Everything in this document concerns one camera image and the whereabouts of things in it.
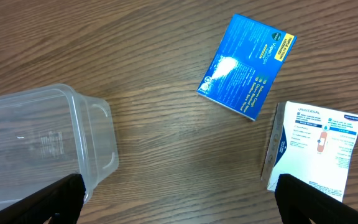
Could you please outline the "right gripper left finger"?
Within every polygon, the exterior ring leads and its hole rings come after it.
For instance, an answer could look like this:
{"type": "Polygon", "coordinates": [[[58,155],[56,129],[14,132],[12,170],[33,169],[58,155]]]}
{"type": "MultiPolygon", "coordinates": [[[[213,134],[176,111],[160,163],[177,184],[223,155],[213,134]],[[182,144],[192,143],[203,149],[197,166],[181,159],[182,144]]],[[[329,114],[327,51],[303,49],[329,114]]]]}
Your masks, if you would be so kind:
{"type": "Polygon", "coordinates": [[[0,224],[76,224],[86,193],[82,175],[70,174],[0,211],[0,224]]]}

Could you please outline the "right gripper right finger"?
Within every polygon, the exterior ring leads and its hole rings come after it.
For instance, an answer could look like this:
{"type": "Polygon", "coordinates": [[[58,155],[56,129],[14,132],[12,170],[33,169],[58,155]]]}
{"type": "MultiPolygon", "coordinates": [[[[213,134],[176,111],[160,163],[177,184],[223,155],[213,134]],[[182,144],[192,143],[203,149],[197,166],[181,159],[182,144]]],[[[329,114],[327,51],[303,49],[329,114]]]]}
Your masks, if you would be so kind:
{"type": "Polygon", "coordinates": [[[353,224],[358,211],[290,175],[279,176],[275,199],[284,224],[353,224]]]}

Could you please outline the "white bandage box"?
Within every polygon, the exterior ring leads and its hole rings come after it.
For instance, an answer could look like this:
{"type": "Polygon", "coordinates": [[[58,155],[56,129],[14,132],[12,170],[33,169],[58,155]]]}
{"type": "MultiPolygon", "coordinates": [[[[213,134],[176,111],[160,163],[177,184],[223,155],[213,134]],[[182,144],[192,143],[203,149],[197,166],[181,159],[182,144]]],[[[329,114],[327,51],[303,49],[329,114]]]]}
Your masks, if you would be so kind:
{"type": "Polygon", "coordinates": [[[280,175],[290,174],[342,201],[357,137],[358,114],[279,103],[261,180],[274,191],[280,175]]]}

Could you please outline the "blue lozenge box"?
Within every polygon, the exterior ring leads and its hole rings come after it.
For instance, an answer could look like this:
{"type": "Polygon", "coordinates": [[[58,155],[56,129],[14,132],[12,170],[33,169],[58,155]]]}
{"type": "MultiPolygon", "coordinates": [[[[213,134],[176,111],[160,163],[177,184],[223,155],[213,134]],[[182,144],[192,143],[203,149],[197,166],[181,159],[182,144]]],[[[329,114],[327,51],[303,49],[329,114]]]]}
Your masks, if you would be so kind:
{"type": "Polygon", "coordinates": [[[256,120],[296,40],[285,31],[233,15],[198,94],[256,120]]]}

